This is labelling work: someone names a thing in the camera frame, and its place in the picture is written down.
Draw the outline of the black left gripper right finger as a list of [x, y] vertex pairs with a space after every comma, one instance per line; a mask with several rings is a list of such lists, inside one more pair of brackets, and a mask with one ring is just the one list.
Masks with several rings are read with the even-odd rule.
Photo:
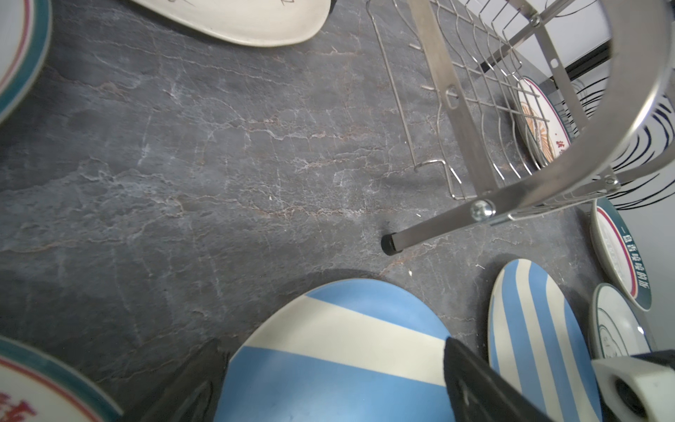
[[446, 339], [443, 371], [457, 421], [550, 420], [457, 339]]

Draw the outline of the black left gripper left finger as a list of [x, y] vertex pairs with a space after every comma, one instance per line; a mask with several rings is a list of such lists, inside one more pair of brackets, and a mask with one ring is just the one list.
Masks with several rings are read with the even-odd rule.
[[125, 421], [213, 421], [230, 354], [212, 339], [149, 395], [123, 413]]

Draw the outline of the small blue striped plate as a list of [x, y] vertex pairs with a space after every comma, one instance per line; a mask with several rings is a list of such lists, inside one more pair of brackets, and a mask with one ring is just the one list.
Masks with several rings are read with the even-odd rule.
[[488, 348], [492, 369], [551, 420], [602, 419], [578, 320], [557, 283], [531, 260], [513, 260], [497, 276]]

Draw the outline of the large blue striped plate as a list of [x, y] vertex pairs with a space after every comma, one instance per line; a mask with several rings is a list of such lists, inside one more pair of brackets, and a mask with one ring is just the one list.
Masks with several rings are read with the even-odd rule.
[[450, 421], [449, 331], [418, 297], [335, 281], [275, 312], [235, 352], [218, 421]]

